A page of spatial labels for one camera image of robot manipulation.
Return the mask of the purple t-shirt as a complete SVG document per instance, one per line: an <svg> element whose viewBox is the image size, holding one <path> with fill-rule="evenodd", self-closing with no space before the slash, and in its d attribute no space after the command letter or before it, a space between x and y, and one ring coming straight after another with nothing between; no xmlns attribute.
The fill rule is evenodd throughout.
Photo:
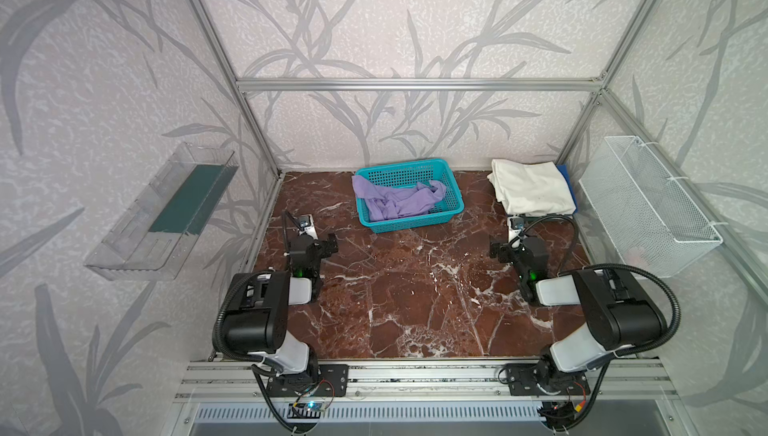
<svg viewBox="0 0 768 436"><path fill-rule="evenodd" d="M355 196L364 202L370 222L390 221L426 215L442 202L447 187L440 181L417 183L414 187L377 186L362 176L352 177Z"/></svg>

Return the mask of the teal plastic basket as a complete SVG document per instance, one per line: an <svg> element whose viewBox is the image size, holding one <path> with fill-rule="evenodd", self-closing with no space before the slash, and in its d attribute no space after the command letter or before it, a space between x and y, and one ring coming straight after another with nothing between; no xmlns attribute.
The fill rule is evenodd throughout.
<svg viewBox="0 0 768 436"><path fill-rule="evenodd" d="M352 176L360 223L376 234L450 222L465 205L442 159L364 168Z"/></svg>

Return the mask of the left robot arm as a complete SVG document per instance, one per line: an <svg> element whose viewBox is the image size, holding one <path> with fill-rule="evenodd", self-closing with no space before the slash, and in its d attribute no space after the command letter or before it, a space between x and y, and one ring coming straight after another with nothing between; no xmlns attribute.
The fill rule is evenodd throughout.
<svg viewBox="0 0 768 436"><path fill-rule="evenodd" d="M249 363L259 378L316 384L316 352L288 330L289 308L317 301L322 262L337 252L335 234L321 240L302 233L287 242L283 270L235 275L214 322L214 349L227 359Z"/></svg>

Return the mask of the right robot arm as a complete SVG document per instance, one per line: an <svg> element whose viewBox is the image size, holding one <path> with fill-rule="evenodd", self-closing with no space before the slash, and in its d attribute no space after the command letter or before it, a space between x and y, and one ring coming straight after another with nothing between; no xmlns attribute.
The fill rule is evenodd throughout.
<svg viewBox="0 0 768 436"><path fill-rule="evenodd" d="M680 302L654 274L624 264L596 264L556 276L548 273L543 240L492 240L489 257L513 266L525 302L537 307L578 306L585 322L543 350L535 363L510 363L500 381L513 395L559 395L586 386L586 373L665 345L682 322Z"/></svg>

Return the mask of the folded cream t-shirt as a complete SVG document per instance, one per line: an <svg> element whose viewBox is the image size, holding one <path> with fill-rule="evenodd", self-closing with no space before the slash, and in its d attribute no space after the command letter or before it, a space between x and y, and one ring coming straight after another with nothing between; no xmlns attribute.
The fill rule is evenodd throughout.
<svg viewBox="0 0 768 436"><path fill-rule="evenodd" d="M567 185L552 162L525 165L494 159L488 180L507 215L574 214Z"/></svg>

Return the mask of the folded blue t-shirt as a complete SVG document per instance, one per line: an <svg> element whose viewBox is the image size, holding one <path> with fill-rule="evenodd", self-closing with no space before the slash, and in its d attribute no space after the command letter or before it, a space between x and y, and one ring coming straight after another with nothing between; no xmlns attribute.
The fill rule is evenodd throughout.
<svg viewBox="0 0 768 436"><path fill-rule="evenodd" d="M570 176L569 176L569 173L568 173L568 170L567 170L567 166L565 164L562 164L562 165L557 165L556 168L559 171L559 173L561 174L561 176L563 177L563 179L564 179L564 181L565 181L565 183L567 185L571 201L572 201L572 203L574 205L573 213L576 214L578 212L578 203L576 201L573 185L571 183L571 179L570 179Z"/></svg>

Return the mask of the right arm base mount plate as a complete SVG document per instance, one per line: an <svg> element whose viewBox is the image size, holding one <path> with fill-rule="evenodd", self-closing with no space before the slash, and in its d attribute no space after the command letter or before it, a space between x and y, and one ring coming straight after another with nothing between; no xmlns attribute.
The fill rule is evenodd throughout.
<svg viewBox="0 0 768 436"><path fill-rule="evenodd" d="M499 375L511 396L589 396L591 389L584 372L566 373L549 363L512 363Z"/></svg>

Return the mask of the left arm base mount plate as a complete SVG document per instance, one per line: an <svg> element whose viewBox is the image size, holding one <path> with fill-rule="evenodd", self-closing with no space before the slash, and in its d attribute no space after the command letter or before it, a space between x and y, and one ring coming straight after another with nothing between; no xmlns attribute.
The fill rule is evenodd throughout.
<svg viewBox="0 0 768 436"><path fill-rule="evenodd" d="M270 377L266 386L270 397L298 396L312 392L325 397L343 397L350 382L346 364L321 363L298 374Z"/></svg>

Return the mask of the clear plastic wall shelf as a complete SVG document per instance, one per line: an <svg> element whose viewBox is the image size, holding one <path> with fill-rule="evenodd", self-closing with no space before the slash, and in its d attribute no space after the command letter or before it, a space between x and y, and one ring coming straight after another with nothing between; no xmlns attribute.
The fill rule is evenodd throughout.
<svg viewBox="0 0 768 436"><path fill-rule="evenodd" d="M179 144L84 266L108 281L172 281L239 164L233 150Z"/></svg>

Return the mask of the aluminium front rail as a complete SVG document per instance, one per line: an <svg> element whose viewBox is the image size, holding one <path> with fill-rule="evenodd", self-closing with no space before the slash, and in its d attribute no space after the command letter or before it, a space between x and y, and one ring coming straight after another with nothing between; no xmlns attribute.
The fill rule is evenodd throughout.
<svg viewBox="0 0 768 436"><path fill-rule="evenodd" d="M569 390L545 393L534 383L507 377L503 367L529 365L532 359L357 359L324 360L344 365L345 373L323 376L321 396L339 402L373 401L580 401L596 388L591 371ZM596 394L602 400L668 400L680 398L658 359L625 359L611 364ZM255 377L245 363L193 362L187 366L173 397L175 402L260 401Z"/></svg>

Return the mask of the aluminium back frame bar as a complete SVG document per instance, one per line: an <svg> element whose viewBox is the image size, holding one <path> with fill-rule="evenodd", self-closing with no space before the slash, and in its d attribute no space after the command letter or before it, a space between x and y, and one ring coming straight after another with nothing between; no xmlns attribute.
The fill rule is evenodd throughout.
<svg viewBox="0 0 768 436"><path fill-rule="evenodd" d="M580 78L243 78L242 93L258 92L597 92L602 83Z"/></svg>

